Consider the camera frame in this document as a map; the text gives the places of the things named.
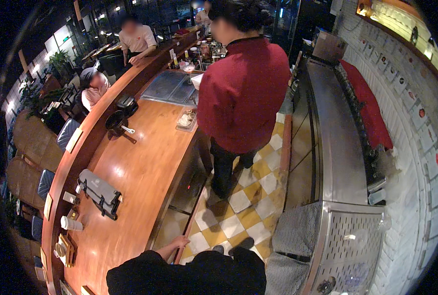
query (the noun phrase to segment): checkered floor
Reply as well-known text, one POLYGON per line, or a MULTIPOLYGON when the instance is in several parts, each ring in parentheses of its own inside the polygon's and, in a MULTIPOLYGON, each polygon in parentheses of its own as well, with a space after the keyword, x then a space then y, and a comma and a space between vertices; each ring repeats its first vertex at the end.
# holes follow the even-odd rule
POLYGON ((249 236, 255 240, 251 250, 266 263, 272 252, 271 236, 285 201, 287 171, 280 171, 284 117, 277 114, 271 140, 257 153, 253 166, 234 173, 236 186, 228 201, 211 195, 208 180, 198 202, 188 236, 191 242, 183 251, 181 264, 215 245, 223 245, 227 255, 232 247, 249 236))

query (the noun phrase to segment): white cup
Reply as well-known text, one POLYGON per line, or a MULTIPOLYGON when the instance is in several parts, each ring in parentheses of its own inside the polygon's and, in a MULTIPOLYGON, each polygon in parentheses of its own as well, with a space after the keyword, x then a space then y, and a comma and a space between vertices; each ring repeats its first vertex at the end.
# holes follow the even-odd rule
POLYGON ((63 229, 71 229, 71 230, 83 230, 83 224, 80 221, 74 221, 67 216, 62 216, 61 224, 63 229))

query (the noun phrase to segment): red shirt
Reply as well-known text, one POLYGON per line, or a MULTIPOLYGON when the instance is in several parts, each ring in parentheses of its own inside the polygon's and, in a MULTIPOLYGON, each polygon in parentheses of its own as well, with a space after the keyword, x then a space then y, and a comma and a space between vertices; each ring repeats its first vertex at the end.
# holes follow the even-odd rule
POLYGON ((288 57, 265 38, 237 40, 227 50, 201 80, 198 124, 222 148, 246 153, 270 141, 290 78, 288 57))

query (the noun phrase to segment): person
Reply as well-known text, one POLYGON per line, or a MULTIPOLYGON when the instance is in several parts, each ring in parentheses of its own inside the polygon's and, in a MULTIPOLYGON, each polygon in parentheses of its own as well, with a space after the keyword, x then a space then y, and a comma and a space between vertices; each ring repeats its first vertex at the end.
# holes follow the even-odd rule
POLYGON ((106 91, 111 88, 108 79, 95 67, 86 68, 80 75, 81 102, 91 111, 106 91))
POLYGON ((211 2, 209 0, 204 1, 204 9, 196 14, 196 22, 198 25, 210 24, 209 11, 211 10, 211 2))
POLYGON ((128 64, 130 64, 129 67, 137 65, 142 58, 157 48, 151 28, 140 24, 132 15, 126 15, 121 20, 119 40, 124 54, 125 67, 128 64))
POLYGON ((267 283, 265 264, 250 251, 253 239, 242 241, 224 255, 224 247, 198 253, 186 265, 168 264, 166 260, 189 240, 178 236, 165 247, 148 250, 106 275, 110 295, 124 294, 264 294, 267 283))
POLYGON ((218 0, 212 5, 213 37, 228 44, 226 57, 208 67, 199 88, 198 125, 210 136, 214 156, 212 190, 227 198, 234 159, 250 168, 271 138, 276 112, 290 78, 279 45, 259 34, 272 22, 259 0, 218 0))

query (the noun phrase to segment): hair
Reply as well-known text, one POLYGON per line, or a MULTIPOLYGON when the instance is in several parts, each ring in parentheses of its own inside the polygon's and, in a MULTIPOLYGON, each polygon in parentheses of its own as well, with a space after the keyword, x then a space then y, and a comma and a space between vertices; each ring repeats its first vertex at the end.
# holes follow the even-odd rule
POLYGON ((212 4, 209 18, 222 17, 242 32, 260 30, 273 22, 268 6, 263 0, 217 0, 212 4))

